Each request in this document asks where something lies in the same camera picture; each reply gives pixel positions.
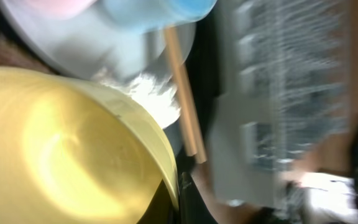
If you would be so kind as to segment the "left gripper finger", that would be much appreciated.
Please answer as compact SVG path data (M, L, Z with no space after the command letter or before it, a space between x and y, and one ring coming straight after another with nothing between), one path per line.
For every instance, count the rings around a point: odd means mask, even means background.
M183 172L179 179L179 206L181 224L218 224L187 172Z

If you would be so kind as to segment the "white napkin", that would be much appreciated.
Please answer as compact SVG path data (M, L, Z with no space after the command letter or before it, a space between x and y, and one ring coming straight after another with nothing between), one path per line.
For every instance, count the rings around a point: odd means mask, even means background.
M91 80L120 91L140 104L165 129L179 117L181 107L176 98L177 87L171 75L140 72L127 78L119 77L103 67Z

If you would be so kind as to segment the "yellow bowl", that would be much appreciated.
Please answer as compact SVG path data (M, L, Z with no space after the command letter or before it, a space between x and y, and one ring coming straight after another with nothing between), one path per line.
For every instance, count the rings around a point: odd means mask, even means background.
M0 67L0 224L168 223L178 210L172 147L141 105Z

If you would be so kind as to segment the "blue cup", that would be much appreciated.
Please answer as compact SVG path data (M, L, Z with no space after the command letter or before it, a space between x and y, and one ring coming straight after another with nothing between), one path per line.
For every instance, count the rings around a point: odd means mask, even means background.
M211 12L216 0L102 0L99 3L114 25L148 32L197 22Z

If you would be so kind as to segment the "pink cup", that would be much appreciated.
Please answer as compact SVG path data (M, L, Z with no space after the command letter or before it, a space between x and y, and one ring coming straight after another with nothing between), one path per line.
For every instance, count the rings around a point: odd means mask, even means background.
M96 0L21 0L19 3L36 14L69 19L92 6Z

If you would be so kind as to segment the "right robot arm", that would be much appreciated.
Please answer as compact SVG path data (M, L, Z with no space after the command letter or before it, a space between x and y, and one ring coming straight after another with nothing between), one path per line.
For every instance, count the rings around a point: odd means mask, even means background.
M306 192L305 223L358 223L358 115L348 133L294 160L286 178Z

